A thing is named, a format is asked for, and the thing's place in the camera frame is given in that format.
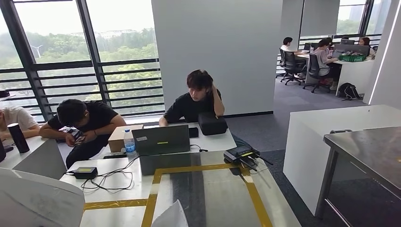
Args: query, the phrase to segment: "power adapter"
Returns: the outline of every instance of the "power adapter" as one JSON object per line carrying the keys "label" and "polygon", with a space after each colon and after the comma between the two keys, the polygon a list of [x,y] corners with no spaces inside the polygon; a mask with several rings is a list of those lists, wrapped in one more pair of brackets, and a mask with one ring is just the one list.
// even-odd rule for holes
{"label": "power adapter", "polygon": [[94,179],[97,176],[96,167],[79,167],[72,171],[72,175],[80,180]]}

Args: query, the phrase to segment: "plastic bottle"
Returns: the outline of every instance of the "plastic bottle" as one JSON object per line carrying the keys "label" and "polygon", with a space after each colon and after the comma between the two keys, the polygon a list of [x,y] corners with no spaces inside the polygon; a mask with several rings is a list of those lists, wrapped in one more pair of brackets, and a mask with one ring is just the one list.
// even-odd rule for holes
{"label": "plastic bottle", "polygon": [[124,133],[124,146],[125,146],[125,151],[127,153],[132,153],[135,151],[135,141],[132,138],[131,132],[129,129],[125,130]]}

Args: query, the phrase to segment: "hair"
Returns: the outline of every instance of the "hair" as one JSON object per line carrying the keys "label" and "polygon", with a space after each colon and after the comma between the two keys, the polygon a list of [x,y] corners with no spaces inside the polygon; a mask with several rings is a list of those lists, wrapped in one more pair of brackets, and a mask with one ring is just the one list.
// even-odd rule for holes
{"label": "hair", "polygon": [[62,125],[73,126],[85,117],[87,105],[77,99],[66,99],[57,107],[57,117]]}
{"label": "hair", "polygon": [[370,39],[368,37],[361,38],[364,41],[364,46],[370,46]]}
{"label": "hair", "polygon": [[317,44],[318,47],[324,47],[330,45],[330,41],[328,39],[322,39]]}
{"label": "hair", "polygon": [[283,40],[283,44],[287,45],[288,43],[292,42],[292,38],[291,37],[285,37]]}
{"label": "hair", "polygon": [[211,88],[213,85],[213,78],[206,72],[206,70],[195,70],[187,76],[187,86],[196,90],[203,88]]}

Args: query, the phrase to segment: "hand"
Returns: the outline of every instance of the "hand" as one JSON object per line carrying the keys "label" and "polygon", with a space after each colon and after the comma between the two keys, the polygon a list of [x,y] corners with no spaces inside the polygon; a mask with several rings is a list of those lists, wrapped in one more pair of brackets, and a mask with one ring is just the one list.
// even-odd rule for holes
{"label": "hand", "polygon": [[96,137],[97,137],[97,135],[95,133],[95,130],[87,131],[87,132],[84,133],[83,136],[85,136],[84,143],[90,142],[90,141],[96,139]]}
{"label": "hand", "polygon": [[75,139],[71,134],[67,134],[65,135],[65,143],[69,146],[69,147],[74,147],[74,143],[75,143]]}

